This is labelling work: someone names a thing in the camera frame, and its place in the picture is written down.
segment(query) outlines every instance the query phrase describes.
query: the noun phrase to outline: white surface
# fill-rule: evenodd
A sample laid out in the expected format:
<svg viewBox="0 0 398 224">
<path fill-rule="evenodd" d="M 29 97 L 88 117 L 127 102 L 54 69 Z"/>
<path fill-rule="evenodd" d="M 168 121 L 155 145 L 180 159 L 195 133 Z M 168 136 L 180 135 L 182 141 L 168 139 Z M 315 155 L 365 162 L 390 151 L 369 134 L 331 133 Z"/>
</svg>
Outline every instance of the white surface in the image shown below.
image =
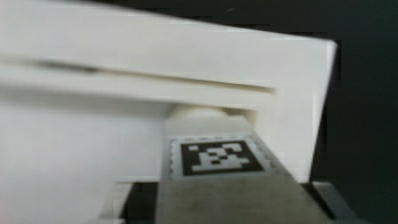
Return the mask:
<svg viewBox="0 0 398 224">
<path fill-rule="evenodd" d="M 241 100 L 241 104 L 259 111 L 257 130 L 298 180 L 308 181 L 335 42 L 90 3 L 4 0 L 0 15 L 6 55 L 269 87 L 276 104 L 267 98 L 266 103 Z M 191 99 L 180 94 L 164 100 L 207 104 L 223 99 L 205 88 L 187 88 Z M 163 95 L 157 88 L 152 91 L 139 97 Z M 239 103 L 230 97 L 225 104 Z"/>
<path fill-rule="evenodd" d="M 125 150 L 132 145 L 125 141 L 161 145 L 150 138 L 161 137 L 170 106 L 116 103 L 116 98 L 255 110 L 259 134 L 298 180 L 308 181 L 335 55 L 331 41 L 90 3 L 3 0 L 0 55 L 104 68 L 99 75 L 84 76 L 0 66 L 3 86 L 47 89 L 40 96 L 28 90 L 19 100 L 8 98 L 8 91 L 0 95 L 0 217 L 12 220 L 6 224 L 83 223 L 100 213 L 99 202 L 115 178 L 159 172 L 150 160 L 157 152 L 141 151 L 129 160 L 132 152 Z M 113 76 L 115 70 L 125 74 Z M 75 95 L 60 100 L 54 92 Z M 44 99 L 40 105 L 33 103 L 36 99 Z M 93 160 L 86 156 L 75 159 L 81 152 L 97 152 Z M 81 161 L 95 164 L 86 167 Z M 72 184 L 65 187 L 63 176 L 74 188 Z"/>
<path fill-rule="evenodd" d="M 168 113 L 168 104 L 3 86 L 3 224 L 86 223 L 116 181 L 159 177 Z"/>
</svg>

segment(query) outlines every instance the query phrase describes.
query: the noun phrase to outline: black and white square pattern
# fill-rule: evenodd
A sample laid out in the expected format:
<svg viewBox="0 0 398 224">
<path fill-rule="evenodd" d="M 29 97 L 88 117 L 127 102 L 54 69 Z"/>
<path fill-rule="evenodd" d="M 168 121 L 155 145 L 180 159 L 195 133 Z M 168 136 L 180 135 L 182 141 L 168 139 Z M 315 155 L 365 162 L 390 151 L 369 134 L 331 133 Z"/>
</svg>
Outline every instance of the black and white square pattern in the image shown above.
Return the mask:
<svg viewBox="0 0 398 224">
<path fill-rule="evenodd" d="M 271 161 L 251 138 L 175 140 L 173 177 L 267 172 Z"/>
</svg>

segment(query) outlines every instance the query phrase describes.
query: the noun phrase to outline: black background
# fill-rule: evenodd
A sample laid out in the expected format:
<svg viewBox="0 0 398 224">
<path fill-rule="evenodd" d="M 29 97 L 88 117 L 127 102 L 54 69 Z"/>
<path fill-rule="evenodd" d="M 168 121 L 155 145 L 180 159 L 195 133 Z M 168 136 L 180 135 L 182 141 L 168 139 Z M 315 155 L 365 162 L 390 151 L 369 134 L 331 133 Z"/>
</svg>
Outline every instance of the black background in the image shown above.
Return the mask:
<svg viewBox="0 0 398 224">
<path fill-rule="evenodd" d="M 374 224 L 397 224 L 398 1 L 99 1 L 338 41 L 314 179 L 333 181 L 360 216 Z"/>
</svg>

